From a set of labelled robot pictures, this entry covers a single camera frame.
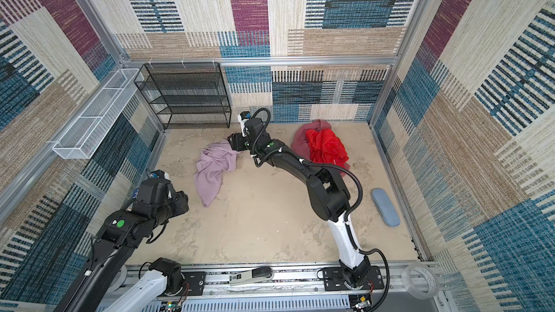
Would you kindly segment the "lilac ribbed cloth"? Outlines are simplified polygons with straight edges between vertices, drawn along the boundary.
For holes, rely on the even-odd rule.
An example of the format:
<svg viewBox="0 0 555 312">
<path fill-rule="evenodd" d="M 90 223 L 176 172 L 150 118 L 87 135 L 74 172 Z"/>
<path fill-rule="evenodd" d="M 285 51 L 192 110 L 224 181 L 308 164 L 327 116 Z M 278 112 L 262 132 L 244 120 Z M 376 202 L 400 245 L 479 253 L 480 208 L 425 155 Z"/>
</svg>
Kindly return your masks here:
<svg viewBox="0 0 555 312">
<path fill-rule="evenodd" d="M 201 150 L 193 179 L 204 207 L 209 207 L 218 195 L 223 174 L 236 170 L 237 154 L 227 141 L 209 144 Z"/>
</svg>

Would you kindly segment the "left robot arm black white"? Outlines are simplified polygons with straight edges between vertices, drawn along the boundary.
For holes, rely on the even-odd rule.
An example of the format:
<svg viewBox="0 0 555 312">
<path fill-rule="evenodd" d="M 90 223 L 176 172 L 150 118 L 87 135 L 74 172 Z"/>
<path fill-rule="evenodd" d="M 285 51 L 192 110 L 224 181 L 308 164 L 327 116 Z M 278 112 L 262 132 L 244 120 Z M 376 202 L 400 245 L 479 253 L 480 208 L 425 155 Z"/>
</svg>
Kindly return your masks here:
<svg viewBox="0 0 555 312">
<path fill-rule="evenodd" d="M 128 258 L 154 230 L 189 211 L 189 197 L 176 191 L 165 173 L 156 170 L 141 182 L 128 206 L 109 215 L 92 239 L 90 257 L 70 285 L 56 311 L 94 311 Z"/>
</svg>

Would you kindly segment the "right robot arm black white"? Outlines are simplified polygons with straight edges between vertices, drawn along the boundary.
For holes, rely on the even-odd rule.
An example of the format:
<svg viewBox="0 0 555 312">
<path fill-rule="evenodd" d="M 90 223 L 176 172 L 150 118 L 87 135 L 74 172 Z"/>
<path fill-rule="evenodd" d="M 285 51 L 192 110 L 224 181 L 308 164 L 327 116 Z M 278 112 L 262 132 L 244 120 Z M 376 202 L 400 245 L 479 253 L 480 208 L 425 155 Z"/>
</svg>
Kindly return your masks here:
<svg viewBox="0 0 555 312">
<path fill-rule="evenodd" d="M 228 137 L 231 148 L 249 152 L 257 167 L 268 164 L 305 184 L 312 210 L 332 231 L 345 284 L 350 289 L 365 284 L 371 264 L 360 247 L 351 221 L 351 213 L 364 196 L 360 180 L 344 168 L 312 163 L 296 154 L 284 142 L 271 138 L 267 133 L 268 121 L 248 111 L 238 115 L 238 122 L 241 131 Z"/>
</svg>

